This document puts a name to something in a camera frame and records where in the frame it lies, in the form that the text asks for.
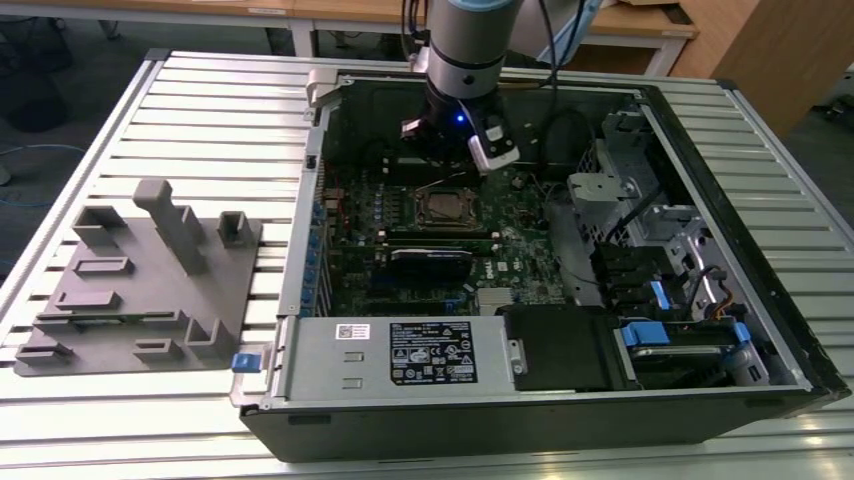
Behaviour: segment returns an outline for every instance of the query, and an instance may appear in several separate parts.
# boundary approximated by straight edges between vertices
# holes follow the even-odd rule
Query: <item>gray holder block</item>
[[[81,239],[88,235],[89,242],[78,244],[45,311],[33,321],[30,339],[14,364],[21,376],[229,367],[261,222],[245,219],[240,212],[226,212],[225,221],[198,219],[192,209],[172,206],[164,193],[170,191],[166,182],[141,183],[146,186],[140,202],[160,223],[121,219],[109,207],[84,209],[76,227],[98,228],[82,229]],[[176,235],[184,235],[204,261],[197,273],[188,274],[174,244],[164,242],[172,233],[164,231],[182,232]],[[232,239],[225,242],[228,248],[222,231]],[[126,258],[124,270],[116,257]],[[57,347],[50,350],[45,345]]]
[[[152,330],[184,330],[189,317],[178,310],[177,312],[172,312],[169,316],[150,315],[142,317],[141,321],[142,325]]]
[[[144,363],[178,361],[184,352],[170,338],[142,338],[133,342],[133,355]]]
[[[218,215],[216,233],[225,248],[245,248],[255,233],[243,212],[222,212]]]
[[[93,292],[61,292],[53,306],[60,310],[112,310],[121,303],[121,297],[110,290]]]
[[[172,205],[169,182],[156,178],[142,179],[133,192],[133,203],[149,213],[162,243],[174,254],[186,274],[196,275],[204,272],[206,265],[196,248],[197,232],[193,235],[193,229],[197,229],[198,222],[189,207],[178,209]]]
[[[129,275],[133,273],[133,262],[128,257],[101,257],[81,259],[70,269],[82,275]]]
[[[216,358],[229,361],[234,352],[234,338],[222,328],[222,322],[213,320],[210,331],[205,331],[201,324],[193,319],[186,327],[184,344],[189,347],[196,356],[201,358]]]
[[[116,248],[109,229],[124,226],[124,220],[112,207],[85,207],[77,215],[72,230],[90,249]]]
[[[62,367],[72,362],[73,352],[61,343],[44,340],[37,345],[28,343],[17,349],[14,358],[29,367]]]

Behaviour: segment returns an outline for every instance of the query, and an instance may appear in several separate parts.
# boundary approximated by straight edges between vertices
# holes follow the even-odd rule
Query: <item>small sticker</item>
[[[664,30],[661,32],[661,36],[664,37],[684,37],[691,38],[694,36],[692,32],[680,32],[678,30]]]
[[[392,323],[395,385],[476,383],[471,323]]]
[[[248,8],[249,13],[260,13],[261,15],[285,15],[287,11],[280,8]]]
[[[339,323],[335,326],[335,340],[368,340],[371,325],[367,323]]]

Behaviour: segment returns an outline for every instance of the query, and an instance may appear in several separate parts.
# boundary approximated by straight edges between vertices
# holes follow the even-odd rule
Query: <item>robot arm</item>
[[[579,1],[584,7],[580,17]],[[508,48],[537,59],[549,57],[551,42],[539,2],[437,0],[431,3],[424,109],[420,117],[405,121],[401,128],[403,140],[428,160],[447,162],[469,156],[481,174],[519,160],[497,82]],[[559,63],[571,58],[600,2],[544,2],[552,23],[564,25],[555,38],[557,56],[564,57]],[[575,22],[579,25],[572,36]]]

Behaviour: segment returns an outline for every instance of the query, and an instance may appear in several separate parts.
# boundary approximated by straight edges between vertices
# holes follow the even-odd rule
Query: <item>power supply label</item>
[[[469,322],[391,324],[395,385],[477,383]]]

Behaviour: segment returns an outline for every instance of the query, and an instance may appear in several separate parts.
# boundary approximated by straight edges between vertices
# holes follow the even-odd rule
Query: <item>slotted aluminum table surface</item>
[[[17,346],[74,249],[69,224],[76,212],[82,205],[113,205],[122,215],[142,216],[130,202],[140,177],[168,178],[176,203],[192,205],[198,217],[243,210],[264,221],[241,341],[272,340],[309,128],[304,85],[308,71],[320,65],[403,69],[397,63],[186,52],[144,62],[0,290],[0,478],[850,478],[851,398],[796,418],[760,421],[702,445],[284,464],[237,419],[229,371],[54,378],[13,374]],[[565,78],[649,83],[613,75]],[[850,228],[738,92],[711,81],[653,83],[850,378]],[[264,389],[260,374],[245,375],[241,383],[245,393]]]

